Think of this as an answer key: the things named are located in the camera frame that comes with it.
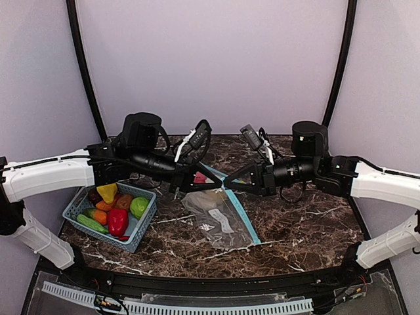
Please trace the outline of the large red toy apple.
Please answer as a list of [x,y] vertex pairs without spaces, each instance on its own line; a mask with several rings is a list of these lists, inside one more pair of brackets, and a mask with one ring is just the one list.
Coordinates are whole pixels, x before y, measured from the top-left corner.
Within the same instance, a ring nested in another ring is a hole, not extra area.
[[194,184],[205,184],[207,180],[207,176],[205,176],[203,173],[196,172],[194,175]]

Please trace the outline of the small clear zip bag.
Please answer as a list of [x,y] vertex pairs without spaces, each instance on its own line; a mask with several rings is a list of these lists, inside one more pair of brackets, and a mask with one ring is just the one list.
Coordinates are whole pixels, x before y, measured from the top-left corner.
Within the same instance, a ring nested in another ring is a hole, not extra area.
[[194,224],[215,249],[241,249],[260,245],[243,205],[231,190],[218,188],[186,194],[182,204]]

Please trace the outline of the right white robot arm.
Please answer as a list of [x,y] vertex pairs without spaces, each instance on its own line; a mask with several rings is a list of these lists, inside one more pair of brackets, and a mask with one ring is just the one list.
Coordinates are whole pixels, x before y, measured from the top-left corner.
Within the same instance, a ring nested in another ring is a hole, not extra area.
[[[283,188],[311,182],[320,191],[342,198],[371,198],[419,208],[419,175],[379,167],[356,156],[331,156],[327,127],[313,121],[292,126],[293,157],[274,159],[264,131],[241,129],[254,151],[266,150],[256,160],[226,177],[224,186],[257,196],[273,196]],[[407,250],[419,249],[419,213],[393,229],[351,245],[342,261],[347,270],[367,270]]]

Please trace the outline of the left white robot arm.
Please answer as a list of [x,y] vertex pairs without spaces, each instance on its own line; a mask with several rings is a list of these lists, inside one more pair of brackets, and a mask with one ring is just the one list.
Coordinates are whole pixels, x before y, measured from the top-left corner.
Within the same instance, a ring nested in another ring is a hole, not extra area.
[[201,160],[211,141],[211,127],[201,120],[169,156],[171,142],[151,113],[129,114],[114,138],[70,154],[23,163],[1,158],[1,235],[11,236],[60,270],[83,264],[79,249],[61,240],[26,208],[24,199],[66,188],[104,186],[133,173],[169,183],[169,191],[190,193],[220,188],[222,181]]

